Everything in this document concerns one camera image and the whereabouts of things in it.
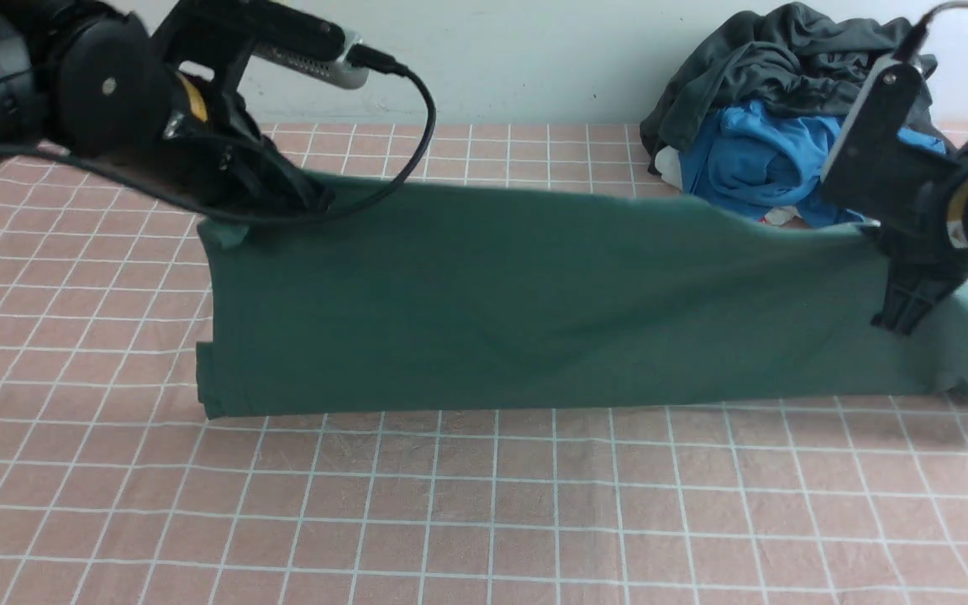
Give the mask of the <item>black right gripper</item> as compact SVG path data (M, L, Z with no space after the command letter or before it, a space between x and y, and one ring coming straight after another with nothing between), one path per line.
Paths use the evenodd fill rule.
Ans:
M918 256L968 271L968 140L944 154L900 137L924 88L916 66L876 62L823 165L821 194L894 230Z

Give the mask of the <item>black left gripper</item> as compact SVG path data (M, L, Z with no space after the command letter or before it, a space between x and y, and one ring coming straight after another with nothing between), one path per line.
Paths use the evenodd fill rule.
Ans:
M208 134L201 140L218 150L225 191L241 194L228 212L246 221L320 217L334 193L292 168L247 112L238 91L258 42L311 43L323 58L333 58L345 28L276 1L178 1L153 35L166 64L204 66L212 79L191 76L208 108Z

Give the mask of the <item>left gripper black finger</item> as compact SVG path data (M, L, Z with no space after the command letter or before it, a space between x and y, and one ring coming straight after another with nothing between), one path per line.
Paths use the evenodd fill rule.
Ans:
M890 267L882 306L871 325L909 336L938 303L967 280L967 272L951 267Z

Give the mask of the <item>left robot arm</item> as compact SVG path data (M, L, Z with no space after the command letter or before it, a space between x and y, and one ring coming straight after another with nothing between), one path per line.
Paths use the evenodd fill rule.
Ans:
M918 51L930 10L892 46L888 64L865 80L822 193L877 221L869 230L890 258L875 325L910 334L968 279L948 234L948 196L936 191L960 163L908 145L892 118L909 111L924 79ZM370 73L409 80L426 107L406 167L351 204L292 168L259 133L239 78L257 57L353 91ZM0 1L0 162L43 160L39 143L66 148L68 166L215 221L258 226L322 224L376 206L398 191L435 131L433 95L411 68L350 32L273 1L181 1L150 35L134 14L100 1ZM898 172L858 207L839 192L845 173L873 176L861 151L891 150Z

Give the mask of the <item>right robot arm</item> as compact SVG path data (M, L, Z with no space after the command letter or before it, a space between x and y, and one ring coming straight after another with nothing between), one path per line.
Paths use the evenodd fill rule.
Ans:
M826 202L879 223L892 271L968 279L968 140L956 152L900 138L924 88L916 66L890 57L873 66L823 166Z

